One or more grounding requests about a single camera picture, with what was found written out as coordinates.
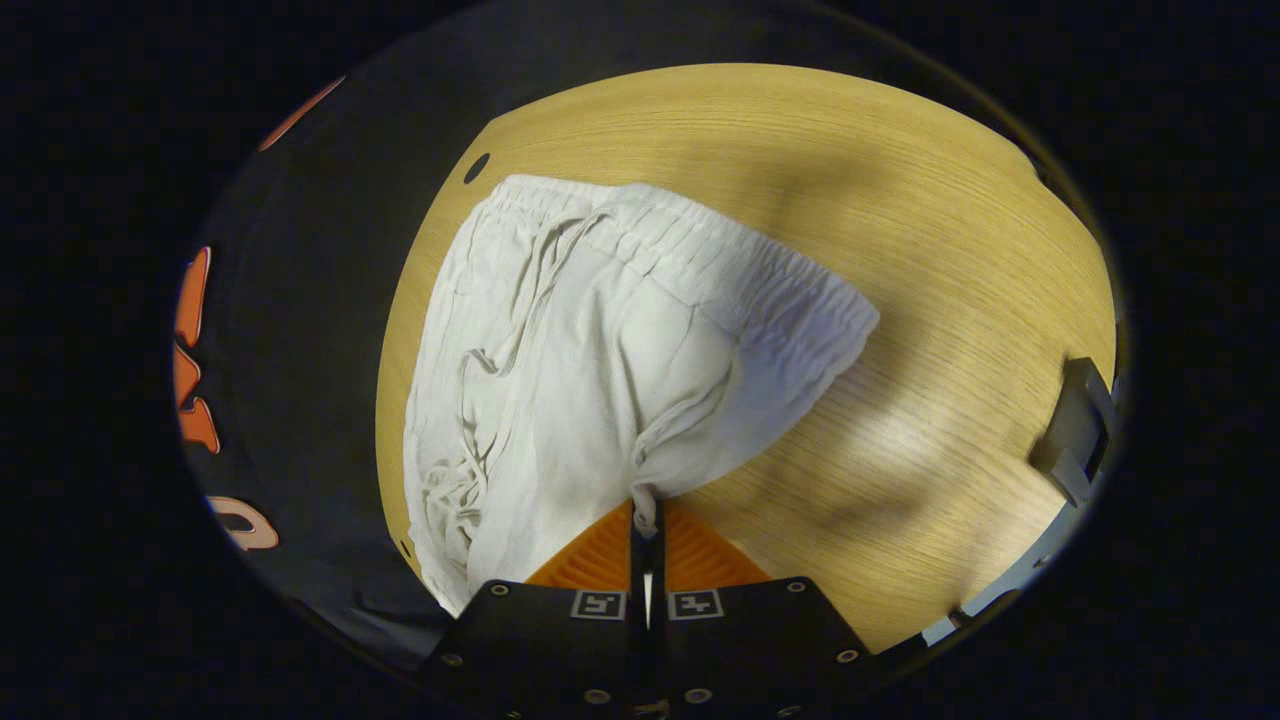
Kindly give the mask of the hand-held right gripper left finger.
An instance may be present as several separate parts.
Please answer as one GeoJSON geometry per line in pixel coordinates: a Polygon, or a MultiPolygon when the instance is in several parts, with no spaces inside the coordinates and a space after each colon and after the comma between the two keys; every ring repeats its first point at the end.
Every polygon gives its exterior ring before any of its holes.
{"type": "Polygon", "coordinates": [[[486,582],[419,667],[460,719],[628,719],[632,505],[567,543],[525,583],[486,582]]]}

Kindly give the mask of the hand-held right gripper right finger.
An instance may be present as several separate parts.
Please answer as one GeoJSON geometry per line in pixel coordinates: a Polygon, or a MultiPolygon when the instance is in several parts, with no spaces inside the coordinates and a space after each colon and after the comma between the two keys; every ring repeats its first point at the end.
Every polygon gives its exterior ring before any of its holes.
{"type": "Polygon", "coordinates": [[[769,577],[681,503],[662,514],[672,719],[832,719],[870,693],[873,655],[815,580],[769,577]]]}

